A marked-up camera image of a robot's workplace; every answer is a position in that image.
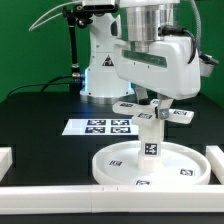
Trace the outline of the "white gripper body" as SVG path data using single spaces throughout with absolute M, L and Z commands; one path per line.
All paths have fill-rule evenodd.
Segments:
M 195 55 L 189 63 L 191 46 L 189 37 L 166 36 L 142 53 L 119 40 L 113 63 L 117 75 L 126 81 L 176 100 L 187 99 L 200 90 L 199 58 Z

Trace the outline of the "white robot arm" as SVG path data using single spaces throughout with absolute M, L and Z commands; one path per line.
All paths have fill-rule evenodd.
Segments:
M 174 100 L 200 90 L 200 59 L 191 32 L 174 23 L 180 0 L 83 0 L 93 14 L 121 11 L 114 45 L 117 75 L 158 94 L 156 117 L 165 120 Z

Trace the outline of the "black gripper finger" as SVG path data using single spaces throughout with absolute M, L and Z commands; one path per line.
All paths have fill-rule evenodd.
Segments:
M 149 98 L 147 90 L 139 85 L 134 86 L 134 92 L 136 94 L 136 99 L 139 105 L 148 105 Z
M 156 117 L 160 120 L 169 118 L 169 109 L 172 105 L 173 99 L 162 94 L 157 95 L 158 105 L 156 106 Z

